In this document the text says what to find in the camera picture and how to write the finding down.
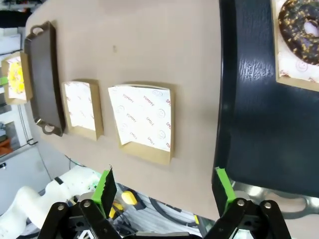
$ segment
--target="donut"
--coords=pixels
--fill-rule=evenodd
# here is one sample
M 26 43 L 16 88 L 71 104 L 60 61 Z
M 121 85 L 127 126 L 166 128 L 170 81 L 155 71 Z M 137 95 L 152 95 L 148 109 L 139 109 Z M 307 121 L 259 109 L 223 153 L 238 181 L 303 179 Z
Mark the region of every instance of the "donut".
M 318 0 L 287 0 L 282 6 L 278 24 L 289 49 L 302 61 L 319 66 L 319 37 L 306 33 L 305 22 L 318 27 Z

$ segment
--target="white food paper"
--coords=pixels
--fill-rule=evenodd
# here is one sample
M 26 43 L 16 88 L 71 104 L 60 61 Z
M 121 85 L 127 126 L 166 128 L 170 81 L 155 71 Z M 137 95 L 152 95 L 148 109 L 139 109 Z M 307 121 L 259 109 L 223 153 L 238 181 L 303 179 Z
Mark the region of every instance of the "white food paper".
M 122 145 L 136 142 L 170 152 L 169 89 L 114 86 L 109 95 Z
M 286 0 L 276 0 L 277 18 L 285 2 Z M 319 82 L 319 66 L 307 64 L 295 56 L 285 43 L 278 27 L 277 31 L 279 76 L 289 76 L 291 78 Z
M 7 63 L 12 64 L 12 63 L 19 63 L 21 62 L 21 57 L 16 56 L 13 57 L 11 59 L 7 60 Z M 26 101 L 26 93 L 25 93 L 25 89 L 23 92 L 17 93 L 16 91 L 14 91 L 10 85 L 10 82 L 8 83 L 8 97 L 9 98 L 14 98 L 14 99 L 21 99 Z
M 95 130 L 90 84 L 70 82 L 64 84 L 71 125 Z

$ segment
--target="beige tabletop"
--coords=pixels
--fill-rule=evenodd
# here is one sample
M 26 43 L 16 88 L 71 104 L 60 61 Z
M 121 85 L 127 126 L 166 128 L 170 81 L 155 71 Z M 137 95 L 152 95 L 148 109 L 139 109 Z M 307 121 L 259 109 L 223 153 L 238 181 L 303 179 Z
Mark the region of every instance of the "beige tabletop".
M 26 34 L 47 20 L 57 30 L 60 82 L 99 81 L 104 136 L 97 142 L 71 134 L 42 138 L 99 172 L 111 164 L 119 183 L 218 219 L 211 189 L 221 68 L 218 0 L 48 0 L 29 18 Z M 135 81 L 175 85 L 175 154 L 169 166 L 118 148 L 107 88 Z M 292 235 L 316 238 L 318 230 L 310 226 L 316 219 L 287 223 Z

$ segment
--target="donut box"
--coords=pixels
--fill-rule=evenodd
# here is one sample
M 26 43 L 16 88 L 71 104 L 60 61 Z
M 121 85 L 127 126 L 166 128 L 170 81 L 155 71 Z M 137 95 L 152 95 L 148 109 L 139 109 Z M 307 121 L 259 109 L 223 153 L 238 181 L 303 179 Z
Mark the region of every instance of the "donut box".
M 272 0 L 276 81 L 290 86 L 319 91 L 319 66 L 308 64 L 293 54 L 280 33 L 278 16 L 285 2 L 286 0 Z
M 33 97 L 27 55 L 16 52 L 4 58 L 1 62 L 1 72 L 8 79 L 8 83 L 3 86 L 6 104 L 26 104 Z

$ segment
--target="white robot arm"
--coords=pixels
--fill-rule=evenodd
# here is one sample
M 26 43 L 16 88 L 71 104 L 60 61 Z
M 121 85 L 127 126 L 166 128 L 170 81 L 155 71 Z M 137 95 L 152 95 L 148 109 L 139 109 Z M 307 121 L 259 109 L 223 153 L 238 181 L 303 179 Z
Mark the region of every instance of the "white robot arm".
M 43 196 L 30 187 L 20 188 L 9 209 L 0 217 L 0 239 L 16 239 L 23 233 L 27 218 L 42 228 L 52 204 L 93 191 L 100 176 L 92 169 L 75 166 L 59 177 L 61 181 L 50 182 Z

